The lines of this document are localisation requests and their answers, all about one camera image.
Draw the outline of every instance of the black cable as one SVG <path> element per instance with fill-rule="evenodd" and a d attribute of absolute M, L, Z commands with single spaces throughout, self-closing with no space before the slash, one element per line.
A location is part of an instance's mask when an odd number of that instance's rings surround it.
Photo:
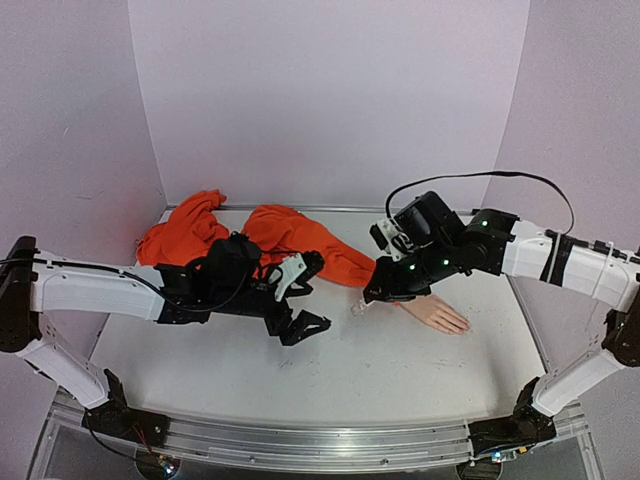
<path fill-rule="evenodd" d="M 272 255 L 295 255 L 297 253 L 302 253 L 302 252 L 298 252 L 296 250 L 260 250 L 262 253 L 268 253 L 268 254 L 272 254 Z"/>
<path fill-rule="evenodd" d="M 165 470 L 165 468 L 158 464 L 158 463 L 151 463 L 151 462 L 147 462 L 145 460 L 136 458 L 132 455 L 127 455 L 126 453 L 120 452 L 119 450 L 116 450 L 115 448 L 111 448 L 109 445 L 107 445 L 106 443 L 104 443 L 102 440 L 100 440 L 96 433 L 93 431 L 93 428 L 91 427 L 91 421 L 89 420 L 89 415 L 86 416 L 87 418 L 87 430 L 89 430 L 89 433 L 91 434 L 91 436 L 93 437 L 93 439 L 96 441 L 96 443 L 98 443 L 98 445 L 100 445 L 102 448 L 104 448 L 105 450 L 110 451 L 111 453 L 113 453 L 114 455 L 118 455 L 119 457 L 122 458 L 126 458 L 128 460 L 132 460 L 135 463 L 144 463 L 145 465 L 149 465 L 150 467 L 154 467 L 154 468 L 158 468 L 160 470 L 162 470 L 164 473 L 167 473 L 167 471 Z"/>
<path fill-rule="evenodd" d="M 555 183 L 553 183 L 548 178 L 541 177 L 540 175 L 535 175 L 533 173 L 527 173 L 527 172 L 510 171 L 510 170 L 490 170 L 486 172 L 462 173 L 462 174 L 455 174 L 455 175 L 438 175 L 436 177 L 423 178 L 422 180 L 416 180 L 415 182 L 406 183 L 396 188 L 387 197 L 387 201 L 385 202 L 385 205 L 384 205 L 384 209 L 387 213 L 387 218 L 391 219 L 391 200 L 401 191 L 406 190 L 407 188 L 415 187 L 416 185 L 421 185 L 423 183 L 431 182 L 433 180 L 441 180 L 443 178 L 469 178 L 469 177 L 507 177 L 507 178 L 525 177 L 525 178 L 537 180 L 546 185 L 549 185 L 566 202 L 567 206 L 569 207 L 569 212 L 571 213 L 571 225 L 569 226 L 569 229 L 564 234 L 568 235 L 569 232 L 573 230 L 573 226 L 575 225 L 575 214 L 573 213 L 573 207 L 571 206 L 571 202 L 569 202 L 569 199 L 564 194 L 564 192 L 560 189 L 560 187 L 558 187 Z"/>

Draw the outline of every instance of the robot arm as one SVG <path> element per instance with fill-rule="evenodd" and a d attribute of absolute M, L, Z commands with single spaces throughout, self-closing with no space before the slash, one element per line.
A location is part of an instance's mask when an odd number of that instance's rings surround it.
<path fill-rule="evenodd" d="M 456 273 L 535 278 L 607 303 L 607 335 L 561 371 L 532 380 L 514 414 L 470 425 L 476 456 L 518 451 L 555 436 L 553 416 L 607 376 L 640 364 L 640 255 L 588 243 L 491 209 L 464 225 L 434 192 L 371 229 L 389 255 L 364 290 L 374 300 L 407 301 Z"/>
<path fill-rule="evenodd" d="M 214 312 L 262 317 L 269 335 L 285 346 L 328 329 L 329 320 L 304 310 L 293 319 L 286 300 L 312 291 L 307 282 L 324 266 L 320 254 L 296 254 L 266 272 L 261 255 L 234 234 L 186 267 L 118 267 L 41 252 L 35 238 L 22 237 L 0 261 L 0 351 L 64 387 L 87 409 L 85 424 L 91 418 L 93 430 L 138 441 L 131 430 L 136 423 L 158 446 L 166 417 L 129 408 L 118 378 L 74 351 L 42 314 L 80 310 L 164 324 L 205 323 Z"/>

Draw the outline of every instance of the white table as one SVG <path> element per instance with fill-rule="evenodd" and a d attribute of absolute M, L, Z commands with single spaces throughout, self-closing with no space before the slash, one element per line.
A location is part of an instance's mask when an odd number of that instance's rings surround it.
<path fill-rule="evenodd" d="M 370 225 L 381 214 L 303 212 L 375 258 Z M 248 211 L 219 211 L 240 230 Z M 215 314 L 204 325 L 157 325 L 111 315 L 92 356 L 122 380 L 132 406 L 199 418 L 300 425 L 411 424 L 508 414 L 544 369 L 505 277 L 481 272 L 434 286 L 471 321 L 464 336 L 425 327 L 398 307 L 354 317 L 357 289 L 316 278 L 290 300 L 333 321 L 295 347 L 261 319 Z"/>

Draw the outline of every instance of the orange cloth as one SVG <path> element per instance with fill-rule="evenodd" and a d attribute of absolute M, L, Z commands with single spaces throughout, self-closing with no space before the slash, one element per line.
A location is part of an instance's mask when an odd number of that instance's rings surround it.
<path fill-rule="evenodd" d="M 176 208 L 169 221 L 153 227 L 138 245 L 141 265 L 179 265 L 204 257 L 213 242 L 228 238 L 229 230 L 218 223 L 212 210 L 227 199 L 218 190 L 200 192 Z M 324 226 L 291 208 L 265 205 L 257 208 L 242 231 L 263 251 L 316 250 L 325 261 L 319 276 L 350 287 L 364 287 L 375 263 L 333 236 Z M 263 265 L 278 263 L 286 255 L 264 254 Z"/>
<path fill-rule="evenodd" d="M 365 287 L 375 262 L 341 242 L 323 225 L 288 207 L 264 205 L 249 217 L 242 230 L 263 251 L 316 250 L 325 265 L 318 276 L 349 287 Z M 263 264 L 279 262 L 283 255 L 264 254 Z"/>
<path fill-rule="evenodd" d="M 229 230 L 211 210 L 227 200 L 218 190 L 200 192 L 176 208 L 167 223 L 153 227 L 138 245 L 141 265 L 178 265 L 205 257 L 214 240 L 228 238 Z"/>

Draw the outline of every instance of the mannequin hand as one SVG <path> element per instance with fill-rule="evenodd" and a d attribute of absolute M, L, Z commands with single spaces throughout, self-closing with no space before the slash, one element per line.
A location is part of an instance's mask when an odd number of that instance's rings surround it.
<path fill-rule="evenodd" d="M 400 305 L 422 323 L 440 332 L 462 335 L 469 330 L 469 321 L 436 295 L 418 297 Z"/>

